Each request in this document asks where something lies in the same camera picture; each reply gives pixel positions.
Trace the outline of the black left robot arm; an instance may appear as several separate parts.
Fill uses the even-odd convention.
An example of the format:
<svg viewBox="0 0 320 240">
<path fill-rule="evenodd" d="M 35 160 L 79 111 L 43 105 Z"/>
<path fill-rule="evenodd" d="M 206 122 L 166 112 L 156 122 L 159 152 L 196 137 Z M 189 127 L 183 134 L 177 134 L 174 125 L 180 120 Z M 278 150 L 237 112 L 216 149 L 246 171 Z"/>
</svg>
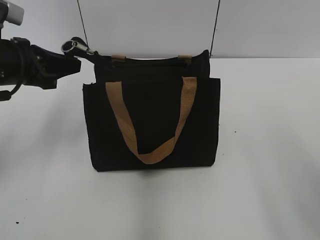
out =
<svg viewBox="0 0 320 240">
<path fill-rule="evenodd" d="M 2 102 L 10 100 L 22 85 L 56 89 L 58 79 L 80 70 L 81 61 L 77 58 L 48 51 L 26 38 L 0 40 L 0 85 L 14 86 L 0 92 Z"/>
</svg>

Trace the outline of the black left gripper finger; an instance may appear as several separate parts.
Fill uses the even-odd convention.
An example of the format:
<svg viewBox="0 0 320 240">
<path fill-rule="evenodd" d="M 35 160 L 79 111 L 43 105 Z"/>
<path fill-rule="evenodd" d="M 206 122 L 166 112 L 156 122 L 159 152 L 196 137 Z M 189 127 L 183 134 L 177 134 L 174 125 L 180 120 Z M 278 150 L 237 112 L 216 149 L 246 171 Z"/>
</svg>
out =
<svg viewBox="0 0 320 240">
<path fill-rule="evenodd" d="M 57 88 L 57 78 L 55 75 L 40 76 L 37 79 L 37 86 L 43 90 L 51 90 Z"/>
<path fill-rule="evenodd" d="M 75 57 L 44 50 L 43 67 L 48 75 L 72 75 L 81 70 L 81 61 Z"/>
</svg>

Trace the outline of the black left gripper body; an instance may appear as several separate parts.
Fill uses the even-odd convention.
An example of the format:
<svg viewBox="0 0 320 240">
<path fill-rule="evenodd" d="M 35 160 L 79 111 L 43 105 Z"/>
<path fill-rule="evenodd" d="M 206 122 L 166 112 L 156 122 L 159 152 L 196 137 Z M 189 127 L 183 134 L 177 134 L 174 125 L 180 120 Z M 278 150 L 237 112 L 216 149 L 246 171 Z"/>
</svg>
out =
<svg viewBox="0 0 320 240">
<path fill-rule="evenodd" d="M 23 85 L 38 87 L 38 77 L 56 76 L 45 73 L 43 48 L 31 44 L 26 38 L 20 37 L 13 37 L 10 43 L 17 51 L 20 67 L 14 90 L 19 90 Z"/>
</svg>

